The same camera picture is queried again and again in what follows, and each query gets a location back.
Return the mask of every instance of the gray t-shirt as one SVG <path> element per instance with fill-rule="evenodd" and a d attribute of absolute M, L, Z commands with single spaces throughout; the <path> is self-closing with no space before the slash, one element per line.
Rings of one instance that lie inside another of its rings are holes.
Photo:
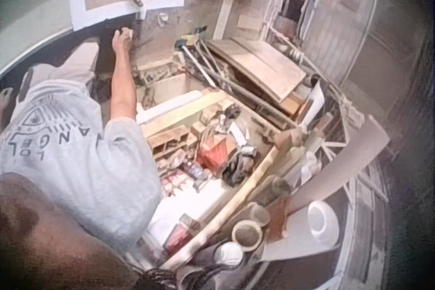
<path fill-rule="evenodd" d="M 29 90 L 0 135 L 0 158 L 0 174 L 26 177 L 117 251 L 138 241 L 160 201 L 140 127 L 123 117 L 103 128 L 100 106 L 75 81 Z"/>

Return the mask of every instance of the shirt sleeve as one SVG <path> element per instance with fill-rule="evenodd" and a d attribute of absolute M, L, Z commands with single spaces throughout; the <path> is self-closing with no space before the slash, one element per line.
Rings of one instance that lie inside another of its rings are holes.
<path fill-rule="evenodd" d="M 109 241 L 127 250 L 143 235 L 160 202 L 157 165 L 141 128 L 127 117 L 107 123 L 97 153 L 110 201 L 104 226 L 113 237 Z"/>

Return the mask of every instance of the hand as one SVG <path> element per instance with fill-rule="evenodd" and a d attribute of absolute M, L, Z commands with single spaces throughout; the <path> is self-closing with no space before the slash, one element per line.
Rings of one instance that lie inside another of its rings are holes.
<path fill-rule="evenodd" d="M 121 52 L 128 53 L 131 48 L 132 40 L 133 30 L 123 27 L 121 33 L 118 30 L 115 32 L 114 38 L 111 41 L 111 46 L 116 54 Z"/>

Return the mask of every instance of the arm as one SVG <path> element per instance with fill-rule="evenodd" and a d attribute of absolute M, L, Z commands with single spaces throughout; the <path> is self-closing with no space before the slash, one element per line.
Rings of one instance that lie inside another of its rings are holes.
<path fill-rule="evenodd" d="M 111 81 L 110 118 L 129 117 L 136 120 L 136 87 L 131 76 L 131 30 L 115 32 L 112 47 L 116 55 L 115 71 Z"/>

